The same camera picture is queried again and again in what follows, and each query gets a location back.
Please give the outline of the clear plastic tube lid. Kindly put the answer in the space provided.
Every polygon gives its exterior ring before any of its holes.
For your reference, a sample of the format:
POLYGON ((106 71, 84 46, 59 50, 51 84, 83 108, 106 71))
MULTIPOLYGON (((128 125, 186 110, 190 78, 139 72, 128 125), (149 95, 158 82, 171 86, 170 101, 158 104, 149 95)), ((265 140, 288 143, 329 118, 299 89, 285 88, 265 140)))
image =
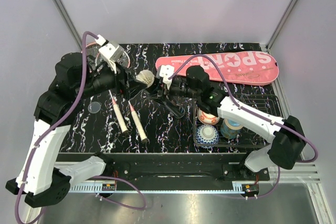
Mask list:
POLYGON ((101 110, 101 104, 97 101, 95 102, 91 102, 89 105, 88 105, 88 111, 89 113, 92 113, 92 114, 96 114, 98 113, 99 111, 101 110))

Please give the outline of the black shuttlecock tube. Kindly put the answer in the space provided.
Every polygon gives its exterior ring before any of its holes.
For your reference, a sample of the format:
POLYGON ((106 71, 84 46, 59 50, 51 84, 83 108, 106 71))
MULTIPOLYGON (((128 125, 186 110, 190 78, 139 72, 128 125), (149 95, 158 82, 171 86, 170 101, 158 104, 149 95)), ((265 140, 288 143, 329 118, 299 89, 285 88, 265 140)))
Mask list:
POLYGON ((184 116, 184 109, 177 104, 173 97, 169 96, 166 84, 154 82, 150 87, 143 89, 143 91, 148 100, 166 107, 176 119, 180 119, 184 116))

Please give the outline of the pink sport racket bag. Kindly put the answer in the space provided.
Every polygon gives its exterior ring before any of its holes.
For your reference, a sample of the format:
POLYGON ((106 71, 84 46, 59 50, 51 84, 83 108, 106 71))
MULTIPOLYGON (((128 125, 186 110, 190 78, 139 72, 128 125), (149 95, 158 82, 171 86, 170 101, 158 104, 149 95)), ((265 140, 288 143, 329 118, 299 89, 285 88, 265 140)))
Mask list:
MULTIPOLYGON (((264 86, 272 83, 279 75, 279 67, 276 60, 268 53, 262 51, 242 51, 206 54, 218 66, 225 80, 235 84, 247 84, 251 86, 264 86)), ((171 65, 176 71, 192 55, 159 57, 155 67, 171 65)), ((177 75, 186 76, 186 70, 190 66, 200 65, 210 80, 222 81, 214 65, 203 57, 193 58, 177 75)))

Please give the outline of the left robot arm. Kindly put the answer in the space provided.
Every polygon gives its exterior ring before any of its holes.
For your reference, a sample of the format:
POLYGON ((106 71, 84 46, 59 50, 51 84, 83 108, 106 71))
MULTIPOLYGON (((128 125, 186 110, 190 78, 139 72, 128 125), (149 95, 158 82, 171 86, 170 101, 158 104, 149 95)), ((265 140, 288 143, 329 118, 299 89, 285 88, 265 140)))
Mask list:
POLYGON ((81 52, 66 54, 55 65, 56 76, 37 102, 25 164, 20 174, 5 186, 16 196, 25 195, 25 203, 30 207, 56 205, 72 186, 96 176, 107 180, 115 174, 113 159, 101 152, 70 167, 55 167, 61 144, 82 110, 84 99, 108 90, 129 97, 130 71, 118 62, 115 66, 112 69, 103 60, 92 68, 81 52))

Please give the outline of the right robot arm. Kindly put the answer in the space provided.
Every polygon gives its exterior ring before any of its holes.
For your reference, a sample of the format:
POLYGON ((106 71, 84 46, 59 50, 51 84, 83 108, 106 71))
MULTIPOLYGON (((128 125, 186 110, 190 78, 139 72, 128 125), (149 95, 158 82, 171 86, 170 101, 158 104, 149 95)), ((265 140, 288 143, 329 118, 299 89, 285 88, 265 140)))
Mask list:
POLYGON ((266 147, 249 153, 238 167, 242 179, 250 180, 258 171, 270 166, 287 170, 294 167, 306 145, 298 118, 288 116, 283 119, 231 98, 228 93, 211 86, 209 75, 201 66, 188 67, 186 81, 178 81, 173 73, 174 67, 170 65, 157 69, 157 77, 165 85, 165 94, 195 98, 202 111, 232 120, 268 142, 266 147))

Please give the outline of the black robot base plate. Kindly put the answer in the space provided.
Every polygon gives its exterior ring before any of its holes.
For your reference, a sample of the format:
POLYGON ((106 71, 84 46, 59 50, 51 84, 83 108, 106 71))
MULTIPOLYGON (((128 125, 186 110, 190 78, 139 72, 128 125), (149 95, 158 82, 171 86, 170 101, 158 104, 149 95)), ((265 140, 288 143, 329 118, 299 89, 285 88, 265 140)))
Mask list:
POLYGON ((113 159, 114 169, 119 176, 126 175, 129 179, 201 176, 235 181, 270 180, 266 168, 258 173, 243 170, 244 153, 106 153, 105 156, 113 159))

